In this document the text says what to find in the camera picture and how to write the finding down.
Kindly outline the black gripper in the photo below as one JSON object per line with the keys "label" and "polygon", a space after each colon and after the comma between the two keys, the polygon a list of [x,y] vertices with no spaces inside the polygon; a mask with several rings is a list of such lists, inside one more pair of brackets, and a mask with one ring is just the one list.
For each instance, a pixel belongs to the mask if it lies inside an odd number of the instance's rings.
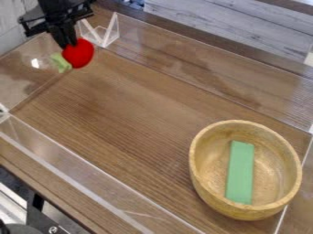
{"label": "black gripper", "polygon": [[60,48],[77,44],[74,23],[92,16],[94,0],[37,0],[36,6],[17,19],[24,34],[30,37],[48,32]]}

